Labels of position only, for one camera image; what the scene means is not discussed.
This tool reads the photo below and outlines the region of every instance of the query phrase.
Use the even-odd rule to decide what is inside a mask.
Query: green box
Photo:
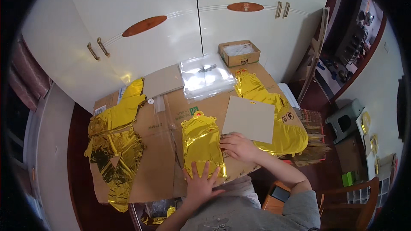
[[[342,184],[344,187],[353,185],[353,175],[352,172],[348,172],[347,174],[341,175]]]

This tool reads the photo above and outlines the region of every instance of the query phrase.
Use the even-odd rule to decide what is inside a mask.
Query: wardrobe handle
[[[94,52],[94,50],[91,48],[91,43],[87,44],[87,48],[90,50],[90,53],[93,55],[93,57],[99,61],[100,60],[100,56],[97,56],[96,53]]]
[[[284,9],[284,15],[283,18],[286,18],[288,16],[288,11],[290,10],[290,3],[286,2],[285,3],[285,9]]]
[[[279,1],[277,5],[277,11],[275,12],[275,17],[279,18],[281,14],[282,3]]]
[[[101,37],[97,38],[97,43],[99,44],[99,46],[101,47],[101,49],[103,50],[104,54],[106,55],[106,57],[110,57],[110,53],[107,52],[106,48],[103,46],[103,43],[101,43]]]

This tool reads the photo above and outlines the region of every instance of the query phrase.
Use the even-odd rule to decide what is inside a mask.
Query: plastic bag
[[[236,56],[241,54],[250,54],[254,52],[254,48],[250,43],[247,44],[234,44],[223,48],[228,56]]]
[[[218,54],[183,61],[180,63],[180,71],[184,96],[189,102],[233,90],[237,83]]]

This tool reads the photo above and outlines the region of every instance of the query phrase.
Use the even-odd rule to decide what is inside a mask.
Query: small cardboard box
[[[250,43],[251,46],[254,48],[254,52],[250,54],[241,54],[237,56],[229,56],[225,51],[224,47],[231,46],[234,44],[248,44]],[[218,45],[218,54],[220,54],[221,58],[224,60],[228,67],[234,67],[243,64],[252,64],[256,63],[260,59],[260,49],[258,49],[251,41],[249,40],[240,40],[228,43],[222,43]]]

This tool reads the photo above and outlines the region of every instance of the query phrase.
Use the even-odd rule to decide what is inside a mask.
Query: stack of cardboard
[[[317,111],[304,109],[296,109],[296,113],[308,133],[308,145],[301,155],[296,154],[294,156],[293,162],[299,167],[320,163],[325,160],[326,152],[331,150],[324,143],[321,114]]]

